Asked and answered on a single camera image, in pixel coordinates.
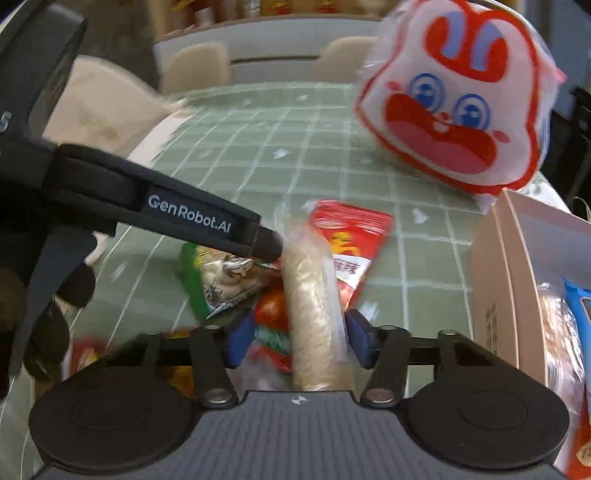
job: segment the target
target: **table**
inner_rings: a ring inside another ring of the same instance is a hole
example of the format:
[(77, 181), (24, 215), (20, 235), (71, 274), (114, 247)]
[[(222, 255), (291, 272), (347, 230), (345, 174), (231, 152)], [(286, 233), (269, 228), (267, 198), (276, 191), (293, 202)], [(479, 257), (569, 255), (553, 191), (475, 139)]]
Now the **table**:
[[(471, 197), (378, 148), (350, 108), (355, 94), (351, 85), (317, 83), (192, 92), (191, 116), (152, 166), (258, 212), (269, 226), (277, 204), (286, 202), (292, 217), (305, 218), (302, 206), (320, 197), (394, 215), (395, 228), (356, 306), (374, 308), (375, 325), (403, 326), (417, 336), (450, 328), (471, 336), (468, 255), (482, 212)], [(566, 208), (541, 176), (525, 192)], [(197, 325), (176, 278), (180, 247), (178, 240), (120, 225), (96, 267), (94, 299), (70, 319), (73, 336), (100, 336), (115, 346), (140, 332)], [(411, 367), (408, 393), (430, 382), (431, 372)], [(17, 387), (9, 402), (18, 409), (28, 387), (21, 380)], [(26, 408), (11, 415), (26, 421)], [(3, 424), (0, 445), (8, 445), (4, 452), (28, 478), (37, 458), (30, 437)], [(9, 473), (0, 476), (9, 480)]]

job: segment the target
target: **clear plastic bag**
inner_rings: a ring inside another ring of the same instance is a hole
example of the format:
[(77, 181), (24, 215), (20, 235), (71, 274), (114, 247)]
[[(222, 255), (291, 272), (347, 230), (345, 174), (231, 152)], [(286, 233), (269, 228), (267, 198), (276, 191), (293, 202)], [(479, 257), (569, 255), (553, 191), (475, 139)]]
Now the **clear plastic bag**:
[(279, 372), (257, 344), (251, 345), (237, 369), (226, 370), (238, 398), (246, 391), (289, 391), (289, 377)]
[(329, 243), (308, 225), (284, 230), (281, 271), (296, 390), (354, 390)]
[(538, 286), (546, 347), (548, 388), (569, 409), (571, 425), (578, 428), (584, 393), (583, 354), (575, 318), (562, 293), (549, 283)]

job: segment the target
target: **blue package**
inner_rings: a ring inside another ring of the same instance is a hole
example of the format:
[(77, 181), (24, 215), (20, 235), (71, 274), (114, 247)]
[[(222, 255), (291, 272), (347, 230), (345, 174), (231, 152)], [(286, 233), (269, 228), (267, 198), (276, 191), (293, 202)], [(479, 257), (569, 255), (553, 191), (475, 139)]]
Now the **blue package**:
[(579, 331), (587, 387), (587, 412), (591, 417), (591, 290), (580, 288), (566, 279), (564, 289), (566, 303), (573, 312)]

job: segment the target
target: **round pad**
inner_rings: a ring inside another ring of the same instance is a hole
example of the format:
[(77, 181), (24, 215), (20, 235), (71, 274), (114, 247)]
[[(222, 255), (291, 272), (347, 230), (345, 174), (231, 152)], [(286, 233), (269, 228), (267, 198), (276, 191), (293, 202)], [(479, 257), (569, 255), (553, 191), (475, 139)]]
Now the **round pad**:
[(81, 473), (152, 463), (181, 443), (190, 424), (178, 390), (130, 367), (83, 371), (45, 393), (29, 415), (44, 460)]
[(415, 394), (408, 421), (417, 440), (440, 458), (510, 470), (553, 460), (569, 413), (555, 393), (517, 370), (459, 367)]

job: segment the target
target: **red cartoon mouth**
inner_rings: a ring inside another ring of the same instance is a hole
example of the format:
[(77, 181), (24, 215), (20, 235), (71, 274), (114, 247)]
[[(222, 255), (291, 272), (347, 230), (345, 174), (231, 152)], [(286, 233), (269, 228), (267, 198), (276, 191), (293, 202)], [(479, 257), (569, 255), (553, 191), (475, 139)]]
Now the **red cartoon mouth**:
[(490, 135), (444, 123), (408, 95), (392, 95), (385, 116), (390, 131), (401, 142), (439, 167), (476, 174), (488, 170), (496, 159)]

